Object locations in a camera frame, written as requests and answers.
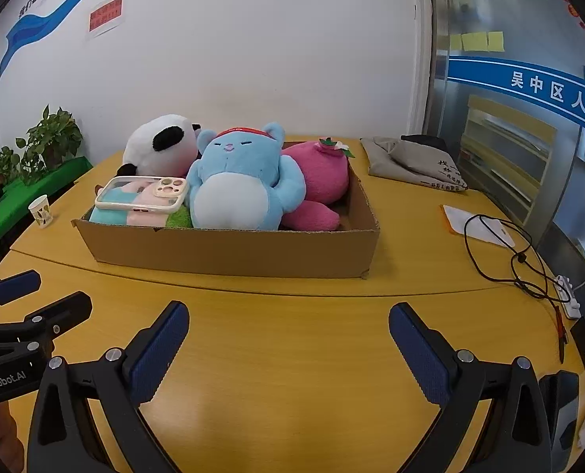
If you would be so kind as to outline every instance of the blue bear's white belly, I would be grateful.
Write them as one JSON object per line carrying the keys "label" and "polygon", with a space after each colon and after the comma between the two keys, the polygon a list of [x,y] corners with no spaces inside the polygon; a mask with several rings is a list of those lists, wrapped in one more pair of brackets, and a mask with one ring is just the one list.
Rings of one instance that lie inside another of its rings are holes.
{"label": "blue bear's white belly", "polygon": [[258,178],[220,173],[198,189],[193,206],[198,227],[257,229],[268,213],[268,193]]}

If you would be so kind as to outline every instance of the green tablecloth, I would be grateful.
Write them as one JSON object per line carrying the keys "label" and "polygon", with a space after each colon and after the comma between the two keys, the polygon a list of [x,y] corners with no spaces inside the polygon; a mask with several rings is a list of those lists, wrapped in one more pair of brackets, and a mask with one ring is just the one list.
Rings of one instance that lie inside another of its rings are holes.
{"label": "green tablecloth", "polygon": [[92,167],[86,158],[80,156],[65,162],[56,171],[30,186],[25,186],[20,179],[16,179],[4,187],[3,196],[0,199],[0,240],[23,216],[29,213],[27,207],[34,199],[43,194],[53,195]]}

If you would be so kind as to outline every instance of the red headband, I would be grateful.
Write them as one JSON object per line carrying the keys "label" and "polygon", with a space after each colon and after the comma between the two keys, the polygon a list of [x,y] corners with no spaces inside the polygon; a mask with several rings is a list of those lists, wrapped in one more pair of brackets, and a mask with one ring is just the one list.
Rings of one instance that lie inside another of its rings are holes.
{"label": "red headband", "polygon": [[230,130],[227,130],[225,132],[219,133],[218,135],[216,135],[216,138],[222,137],[222,135],[226,135],[226,134],[231,133],[231,132],[255,133],[255,134],[258,134],[258,135],[264,135],[265,137],[272,138],[273,140],[275,140],[273,137],[271,137],[270,135],[268,135],[266,132],[263,132],[261,130],[254,130],[253,128],[231,128]]}

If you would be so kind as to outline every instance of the paper cup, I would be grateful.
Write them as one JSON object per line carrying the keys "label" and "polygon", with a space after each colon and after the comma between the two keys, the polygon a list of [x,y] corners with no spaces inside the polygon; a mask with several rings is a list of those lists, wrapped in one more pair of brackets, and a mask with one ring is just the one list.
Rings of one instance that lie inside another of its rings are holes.
{"label": "paper cup", "polygon": [[40,196],[38,199],[35,199],[28,208],[34,216],[34,219],[36,219],[36,222],[38,222],[38,227],[41,229],[50,225],[54,219],[51,214],[51,208],[49,208],[47,196]]}

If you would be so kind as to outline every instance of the black cable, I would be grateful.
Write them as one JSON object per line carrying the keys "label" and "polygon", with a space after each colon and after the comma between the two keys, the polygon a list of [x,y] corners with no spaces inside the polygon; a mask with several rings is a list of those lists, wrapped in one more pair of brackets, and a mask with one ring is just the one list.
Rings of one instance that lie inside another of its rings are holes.
{"label": "black cable", "polygon": [[[492,233],[498,240],[500,240],[501,242],[503,242],[505,244],[505,246],[510,249],[513,252],[513,255],[511,256],[511,260],[509,262],[510,267],[511,267],[511,271],[514,275],[513,279],[498,279],[496,277],[491,277],[488,276],[485,272],[483,272],[483,270],[481,270],[481,268],[478,266],[477,261],[475,260],[472,251],[470,250],[470,244],[468,243],[468,224],[473,221],[474,219],[478,218],[479,221],[489,230],[490,233]],[[505,240],[503,240],[503,238],[501,238],[488,224],[484,219],[490,219],[492,221],[496,221],[498,220],[502,225],[504,225],[505,227],[509,228],[509,229],[514,229],[516,232],[518,232],[523,238],[525,238],[525,240],[527,241],[527,247],[525,247],[522,250],[517,251],[516,249],[514,249],[514,247],[512,247],[511,245],[509,245]],[[512,221],[508,221],[505,219],[497,219],[495,217],[490,217],[488,215],[485,215],[483,213],[479,213],[476,215],[471,216],[468,220],[465,221],[465,225],[464,225],[464,241],[465,241],[465,248],[468,252],[468,255],[470,256],[470,260],[472,261],[472,264],[474,265],[474,267],[476,268],[477,272],[483,276],[484,278],[486,278],[488,281],[492,281],[492,282],[511,282],[512,284],[514,284],[514,286],[518,287],[519,289],[521,289],[524,293],[526,293],[527,295],[529,295],[530,297],[533,297],[534,299],[537,300],[547,300],[549,301],[549,303],[551,304],[553,310],[555,311],[555,327],[557,329],[558,332],[558,336],[560,333],[560,325],[562,326],[563,329],[563,334],[564,334],[564,339],[565,342],[568,339],[566,337],[566,329],[564,328],[564,324],[562,323],[562,315],[559,311],[559,309],[555,306],[555,303],[567,303],[571,301],[571,296],[569,295],[568,291],[566,290],[566,288],[560,284],[559,282],[557,282],[555,279],[552,279],[551,277],[549,277],[547,275],[547,271],[546,268],[544,266],[544,262],[542,261],[542,258],[540,257],[540,255],[538,254],[537,250],[535,249],[535,247],[533,247],[533,240],[531,239],[531,235],[520,225],[512,222]],[[542,271],[537,270],[536,268],[534,268],[533,265],[531,265],[528,261],[527,261],[527,251],[528,250],[533,250],[533,252],[535,253],[538,261],[540,262],[540,268]],[[516,266],[515,266],[515,262],[518,263],[522,263],[526,266],[528,266],[531,270],[533,270],[536,274],[538,274],[539,276],[541,276],[544,279],[544,289],[542,289],[540,286],[533,284],[533,282],[529,282],[529,281],[524,281],[523,279],[520,278],[520,276],[518,275],[517,271],[516,271]],[[559,287],[562,288],[563,293],[566,293],[566,300],[562,300],[559,297],[558,298],[554,298],[552,296],[549,295],[549,281],[552,282],[553,284],[558,285]]]}

